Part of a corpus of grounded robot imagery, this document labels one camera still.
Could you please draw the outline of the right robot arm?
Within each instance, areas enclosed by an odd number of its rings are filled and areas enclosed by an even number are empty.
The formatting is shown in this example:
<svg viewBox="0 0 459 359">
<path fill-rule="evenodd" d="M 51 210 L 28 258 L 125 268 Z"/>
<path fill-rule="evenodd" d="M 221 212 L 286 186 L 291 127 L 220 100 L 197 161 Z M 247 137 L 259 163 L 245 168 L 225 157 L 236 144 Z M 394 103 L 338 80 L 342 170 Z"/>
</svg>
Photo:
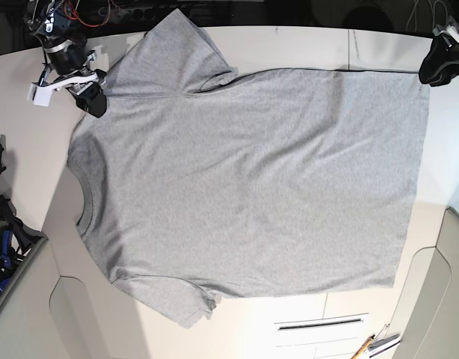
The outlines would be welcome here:
<svg viewBox="0 0 459 359">
<path fill-rule="evenodd" d="M 43 50 L 43 71 L 30 85 L 28 99 L 48 107 L 53 93 L 67 90 L 82 111 L 100 118 L 107 110 L 102 86 L 107 73 L 91 69 L 96 52 L 71 1 L 29 1 L 25 24 Z"/>
</svg>

